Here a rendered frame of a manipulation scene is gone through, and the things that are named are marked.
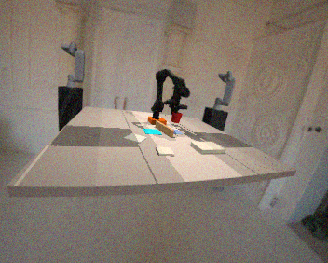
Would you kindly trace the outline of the red cup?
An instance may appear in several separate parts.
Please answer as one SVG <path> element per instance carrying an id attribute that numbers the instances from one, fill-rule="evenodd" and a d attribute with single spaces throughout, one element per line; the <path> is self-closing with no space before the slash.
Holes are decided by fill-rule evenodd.
<path id="1" fill-rule="evenodd" d="M 174 113 L 174 112 L 172 112 L 171 121 L 173 123 L 179 123 L 181 117 L 182 117 L 182 113 L 179 113 L 179 112 Z"/>

